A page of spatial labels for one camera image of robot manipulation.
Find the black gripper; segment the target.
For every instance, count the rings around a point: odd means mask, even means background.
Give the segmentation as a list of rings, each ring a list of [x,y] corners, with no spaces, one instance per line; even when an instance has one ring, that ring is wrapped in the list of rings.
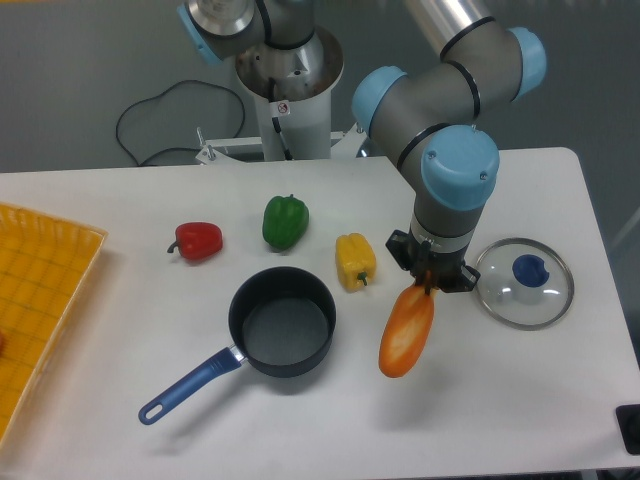
[[[471,292],[481,274],[466,264],[466,247],[454,252],[438,252],[435,243],[417,240],[411,232],[395,230],[385,243],[398,266],[407,271],[416,286],[424,294],[431,295],[433,289],[445,293]]]

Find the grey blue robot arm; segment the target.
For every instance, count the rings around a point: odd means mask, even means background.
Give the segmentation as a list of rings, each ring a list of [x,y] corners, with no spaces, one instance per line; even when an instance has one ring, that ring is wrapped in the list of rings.
[[[406,7],[438,65],[416,78],[393,66],[371,72],[351,109],[415,193],[410,227],[393,233],[387,249],[425,289],[469,292],[479,273],[464,257],[499,168],[494,141],[474,123],[536,88],[546,53],[534,33],[502,27],[481,1]],[[330,94],[344,57],[311,2],[185,1],[177,12],[206,62],[234,61],[254,98],[266,160],[329,155]]]

